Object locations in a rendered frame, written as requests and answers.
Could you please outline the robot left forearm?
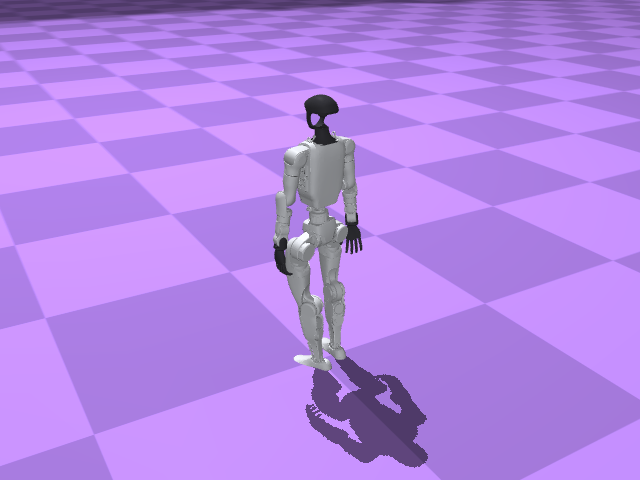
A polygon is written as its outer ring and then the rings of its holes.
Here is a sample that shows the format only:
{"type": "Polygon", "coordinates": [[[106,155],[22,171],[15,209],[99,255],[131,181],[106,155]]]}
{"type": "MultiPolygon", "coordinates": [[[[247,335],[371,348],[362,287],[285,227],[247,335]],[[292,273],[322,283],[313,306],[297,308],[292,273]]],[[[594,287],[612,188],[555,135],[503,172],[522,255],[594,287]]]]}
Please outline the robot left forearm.
{"type": "Polygon", "coordinates": [[[281,238],[286,238],[288,243],[290,217],[292,216],[292,210],[287,208],[286,196],[283,192],[278,192],[276,194],[276,214],[277,219],[273,242],[279,246],[281,238]]]}

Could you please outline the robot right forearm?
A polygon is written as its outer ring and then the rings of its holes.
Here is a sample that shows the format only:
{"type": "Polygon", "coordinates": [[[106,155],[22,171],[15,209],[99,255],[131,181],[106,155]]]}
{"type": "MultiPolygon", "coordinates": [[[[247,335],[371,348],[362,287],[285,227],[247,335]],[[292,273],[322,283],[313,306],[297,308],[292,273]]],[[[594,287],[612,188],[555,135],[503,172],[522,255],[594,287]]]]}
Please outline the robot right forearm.
{"type": "Polygon", "coordinates": [[[356,211],[357,211],[357,185],[355,181],[355,185],[348,189],[342,190],[342,196],[344,199],[344,211],[347,215],[347,222],[356,222],[356,211]]]}

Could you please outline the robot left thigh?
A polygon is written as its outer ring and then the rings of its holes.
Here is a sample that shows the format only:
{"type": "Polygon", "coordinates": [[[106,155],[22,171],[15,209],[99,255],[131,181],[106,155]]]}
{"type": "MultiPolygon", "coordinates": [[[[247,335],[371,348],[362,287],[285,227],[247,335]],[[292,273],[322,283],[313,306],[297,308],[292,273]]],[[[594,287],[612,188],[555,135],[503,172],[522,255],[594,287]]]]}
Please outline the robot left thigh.
{"type": "Polygon", "coordinates": [[[291,238],[285,251],[285,266],[289,273],[287,280],[293,297],[301,309],[304,302],[312,303],[317,309],[317,316],[324,307],[320,297],[310,294],[310,264],[309,260],[315,252],[315,238],[304,232],[299,237],[291,238]]]}

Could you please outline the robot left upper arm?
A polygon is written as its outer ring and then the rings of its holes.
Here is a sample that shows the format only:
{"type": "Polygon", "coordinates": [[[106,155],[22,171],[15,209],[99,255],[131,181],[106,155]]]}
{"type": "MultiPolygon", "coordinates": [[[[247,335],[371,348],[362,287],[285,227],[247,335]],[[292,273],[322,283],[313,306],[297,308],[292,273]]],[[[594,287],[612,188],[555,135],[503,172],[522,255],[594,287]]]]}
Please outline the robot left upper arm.
{"type": "Polygon", "coordinates": [[[303,145],[289,148],[284,154],[283,192],[286,196],[287,207],[296,201],[296,191],[299,183],[301,168],[306,164],[309,148],[303,145]]]}

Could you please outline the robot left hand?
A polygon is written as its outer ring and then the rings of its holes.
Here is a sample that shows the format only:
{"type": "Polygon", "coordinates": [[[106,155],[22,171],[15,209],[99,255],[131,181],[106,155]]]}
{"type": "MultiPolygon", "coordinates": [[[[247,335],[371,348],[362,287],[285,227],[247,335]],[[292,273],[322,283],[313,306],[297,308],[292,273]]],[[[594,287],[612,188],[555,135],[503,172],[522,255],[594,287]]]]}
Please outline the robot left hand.
{"type": "Polygon", "coordinates": [[[279,246],[277,246],[274,243],[274,249],[275,250],[275,261],[276,261],[276,267],[277,269],[279,269],[280,272],[282,272],[285,275],[293,275],[293,273],[289,273],[286,269],[285,263],[285,255],[284,255],[284,250],[287,249],[287,239],[286,238],[281,238],[279,241],[279,246]]]}

